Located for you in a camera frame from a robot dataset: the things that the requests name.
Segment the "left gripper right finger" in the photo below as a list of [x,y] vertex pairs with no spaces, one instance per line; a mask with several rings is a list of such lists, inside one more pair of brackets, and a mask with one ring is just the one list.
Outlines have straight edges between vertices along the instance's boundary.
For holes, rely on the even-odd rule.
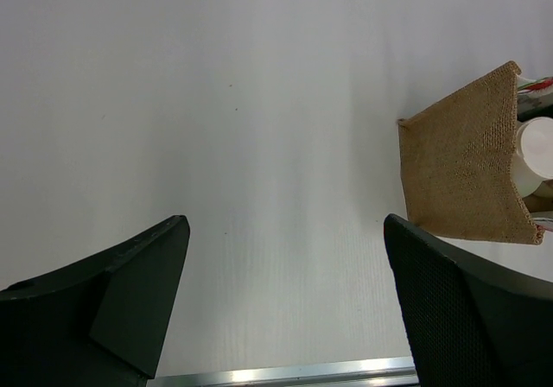
[[552,284],[390,214],[385,249],[422,386],[550,386]]

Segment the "burlap watermelon canvas bag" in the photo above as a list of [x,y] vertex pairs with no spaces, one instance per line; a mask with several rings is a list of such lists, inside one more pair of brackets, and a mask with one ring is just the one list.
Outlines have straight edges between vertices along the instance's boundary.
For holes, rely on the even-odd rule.
[[408,220],[436,236],[543,242],[512,178],[517,77],[508,61],[397,122]]

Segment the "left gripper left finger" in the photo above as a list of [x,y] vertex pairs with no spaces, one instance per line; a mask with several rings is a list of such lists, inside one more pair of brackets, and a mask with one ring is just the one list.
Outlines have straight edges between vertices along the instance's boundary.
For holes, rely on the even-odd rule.
[[1,292],[3,386],[144,386],[155,378],[190,226],[175,215]]

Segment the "pale green white-capped bottle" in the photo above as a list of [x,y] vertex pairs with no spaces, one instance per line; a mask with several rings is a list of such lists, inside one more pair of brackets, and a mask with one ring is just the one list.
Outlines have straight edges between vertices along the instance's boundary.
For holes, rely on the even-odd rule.
[[511,179],[524,198],[552,179],[552,119],[535,117],[518,123]]

